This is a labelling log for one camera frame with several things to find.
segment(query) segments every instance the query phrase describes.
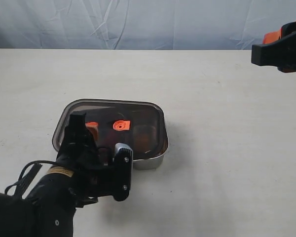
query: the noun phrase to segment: clear plastic lid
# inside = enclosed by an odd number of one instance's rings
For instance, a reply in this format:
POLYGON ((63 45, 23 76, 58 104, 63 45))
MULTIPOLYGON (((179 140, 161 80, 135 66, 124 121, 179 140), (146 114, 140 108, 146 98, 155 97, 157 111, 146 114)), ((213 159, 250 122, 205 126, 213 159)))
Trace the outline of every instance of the clear plastic lid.
POLYGON ((147 102, 81 99, 66 106, 53 135, 52 144, 59 150, 69 115, 86 113, 86 124, 96 125, 98 146, 125 143, 134 151, 134 160, 159 156, 167 143, 163 111, 147 102))

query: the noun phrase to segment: white table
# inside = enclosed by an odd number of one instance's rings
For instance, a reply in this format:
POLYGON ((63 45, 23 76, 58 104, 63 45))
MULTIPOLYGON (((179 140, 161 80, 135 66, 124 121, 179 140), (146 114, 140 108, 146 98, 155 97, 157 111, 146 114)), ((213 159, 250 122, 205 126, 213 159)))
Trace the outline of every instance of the white table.
POLYGON ((134 171, 126 201, 79 209, 75 237, 296 236, 296 73, 250 57, 0 50, 0 191, 27 162, 55 159, 51 137, 71 101, 150 101, 167 120, 164 163, 134 171))

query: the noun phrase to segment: white backdrop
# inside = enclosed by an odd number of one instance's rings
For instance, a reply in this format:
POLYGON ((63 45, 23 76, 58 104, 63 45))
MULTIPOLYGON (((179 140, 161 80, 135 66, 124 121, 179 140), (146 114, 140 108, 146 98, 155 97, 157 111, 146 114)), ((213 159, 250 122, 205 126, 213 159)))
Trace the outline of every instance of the white backdrop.
POLYGON ((296 0, 0 0, 0 47, 250 49, 296 0))

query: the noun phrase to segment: table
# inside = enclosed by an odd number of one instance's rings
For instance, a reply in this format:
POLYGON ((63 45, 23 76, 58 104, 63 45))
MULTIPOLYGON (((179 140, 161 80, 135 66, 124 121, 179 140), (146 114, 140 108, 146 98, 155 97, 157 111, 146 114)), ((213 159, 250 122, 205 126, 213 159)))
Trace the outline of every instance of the table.
POLYGON ((135 170, 126 201, 79 209, 75 237, 296 236, 296 73, 250 57, 0 49, 0 192, 27 162, 55 159, 51 137, 71 101, 149 101, 167 121, 163 164, 135 170))

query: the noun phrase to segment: warning label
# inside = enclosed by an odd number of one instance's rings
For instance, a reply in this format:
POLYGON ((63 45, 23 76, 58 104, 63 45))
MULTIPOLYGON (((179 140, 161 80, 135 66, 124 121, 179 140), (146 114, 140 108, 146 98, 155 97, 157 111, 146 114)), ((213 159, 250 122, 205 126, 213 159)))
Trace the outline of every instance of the warning label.
POLYGON ((74 172, 66 168, 57 166, 57 167, 50 168, 46 174, 63 174, 68 177, 72 177, 74 172))

